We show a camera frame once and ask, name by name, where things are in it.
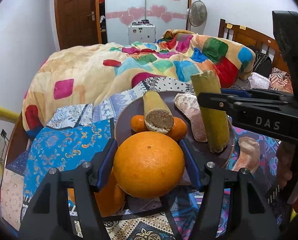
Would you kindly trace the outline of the white box appliance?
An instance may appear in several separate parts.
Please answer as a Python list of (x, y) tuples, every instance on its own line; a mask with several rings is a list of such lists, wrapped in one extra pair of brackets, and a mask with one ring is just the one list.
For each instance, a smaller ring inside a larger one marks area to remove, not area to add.
[(133, 22), (128, 27), (129, 43), (134, 42), (156, 42), (156, 26), (150, 23), (149, 20), (141, 20), (140, 22)]

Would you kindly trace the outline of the colourful patchwork blanket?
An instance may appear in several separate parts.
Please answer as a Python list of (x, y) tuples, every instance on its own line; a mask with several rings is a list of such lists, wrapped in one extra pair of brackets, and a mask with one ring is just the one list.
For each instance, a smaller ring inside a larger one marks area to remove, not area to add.
[(156, 43), (75, 46), (53, 53), (40, 67), (23, 100), (22, 124), (34, 137), (60, 107), (97, 105), (145, 77), (188, 83), (212, 70), (222, 88), (253, 71), (254, 52), (235, 41), (186, 30), (167, 30)]

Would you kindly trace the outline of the rough-skinned orange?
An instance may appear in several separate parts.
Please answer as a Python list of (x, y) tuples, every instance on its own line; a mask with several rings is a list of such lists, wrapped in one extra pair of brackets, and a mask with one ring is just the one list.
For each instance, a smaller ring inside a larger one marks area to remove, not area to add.
[(188, 131), (187, 124), (184, 122), (183, 119), (178, 118), (176, 116), (173, 117), (173, 121), (174, 121), (173, 126), (166, 135), (172, 138), (174, 141), (180, 141), (187, 134), (187, 131)]

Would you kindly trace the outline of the small tangerine on plate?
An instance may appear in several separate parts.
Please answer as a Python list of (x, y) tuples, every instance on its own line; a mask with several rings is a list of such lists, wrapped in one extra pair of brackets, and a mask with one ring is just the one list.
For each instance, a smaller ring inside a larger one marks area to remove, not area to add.
[(148, 131), (143, 115), (135, 115), (130, 120), (131, 129), (135, 133)]

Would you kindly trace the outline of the dark purple round plate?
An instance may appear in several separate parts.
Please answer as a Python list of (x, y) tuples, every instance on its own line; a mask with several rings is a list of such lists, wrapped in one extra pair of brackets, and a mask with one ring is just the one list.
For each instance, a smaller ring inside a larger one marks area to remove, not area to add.
[[(174, 98), (177, 92), (169, 91), (160, 92), (159, 94), (171, 110), (174, 118), (173, 128), (168, 135), (176, 142), (179, 142), (180, 139), (188, 139), (196, 151), (201, 152), (207, 159), (213, 161), (218, 166), (226, 167), (235, 146), (234, 131), (231, 123), (228, 124), (230, 138), (227, 146), (220, 153), (212, 153), (207, 142), (197, 141), (194, 138), (189, 119), (176, 107)], [(114, 138), (120, 145), (135, 133), (134, 128), (137, 132), (144, 132), (144, 127), (143, 99), (138, 98), (131, 102), (118, 116), (114, 129)]]

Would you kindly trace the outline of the wooden bed headboard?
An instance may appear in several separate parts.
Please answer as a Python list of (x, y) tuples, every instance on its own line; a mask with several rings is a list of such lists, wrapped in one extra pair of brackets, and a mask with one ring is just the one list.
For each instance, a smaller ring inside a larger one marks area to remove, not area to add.
[(289, 73), (288, 66), (282, 58), (279, 46), (273, 38), (242, 25), (231, 24), (225, 19), (220, 19), (218, 37), (226, 38), (243, 44), (256, 47), (267, 56), (272, 55), (272, 67)]

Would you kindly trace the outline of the brown wooden door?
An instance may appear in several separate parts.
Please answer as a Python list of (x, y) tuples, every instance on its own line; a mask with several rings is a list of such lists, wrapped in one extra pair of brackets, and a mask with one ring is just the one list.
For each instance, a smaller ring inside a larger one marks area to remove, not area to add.
[(96, 0), (54, 0), (60, 49), (99, 43)]

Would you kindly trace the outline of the large orange with sticker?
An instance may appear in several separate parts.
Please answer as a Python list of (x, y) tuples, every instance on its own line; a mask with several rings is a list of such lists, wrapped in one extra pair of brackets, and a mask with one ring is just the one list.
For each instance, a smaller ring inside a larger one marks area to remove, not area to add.
[(106, 185), (94, 195), (102, 217), (116, 214), (125, 202), (125, 192), (117, 184), (113, 170), (110, 172)]

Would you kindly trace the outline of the standing electric fan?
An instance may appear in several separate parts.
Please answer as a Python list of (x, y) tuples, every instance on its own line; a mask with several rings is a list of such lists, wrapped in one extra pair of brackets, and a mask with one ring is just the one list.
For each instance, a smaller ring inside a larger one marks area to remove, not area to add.
[(208, 10), (204, 2), (197, 0), (193, 2), (187, 9), (187, 29), (190, 31), (192, 27), (200, 27), (206, 24), (208, 18)]

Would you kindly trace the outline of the patterned blue bed cloth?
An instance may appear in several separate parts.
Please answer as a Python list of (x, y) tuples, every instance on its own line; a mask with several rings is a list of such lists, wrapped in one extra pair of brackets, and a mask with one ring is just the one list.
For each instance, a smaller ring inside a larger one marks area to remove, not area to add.
[[(90, 160), (113, 136), (121, 112), (148, 90), (194, 92), (189, 82), (148, 77), (97, 106), (58, 109), (34, 139), (26, 139), (26, 148), (7, 164), (0, 190), (2, 217), (14, 233), (18, 233), (29, 202), (47, 171), (52, 167), (72, 170)], [(185, 178), (165, 198), (124, 196), (113, 215), (104, 218), (104, 225), (111, 239), (188, 239), (202, 200), (203, 194)]]

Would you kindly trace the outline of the white wardrobe with hearts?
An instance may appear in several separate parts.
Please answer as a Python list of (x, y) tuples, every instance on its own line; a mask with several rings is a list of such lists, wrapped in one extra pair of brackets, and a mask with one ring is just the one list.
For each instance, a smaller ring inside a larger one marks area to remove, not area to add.
[(148, 20), (156, 26), (156, 40), (168, 29), (187, 28), (190, 0), (104, 0), (108, 42), (129, 44), (129, 26)]

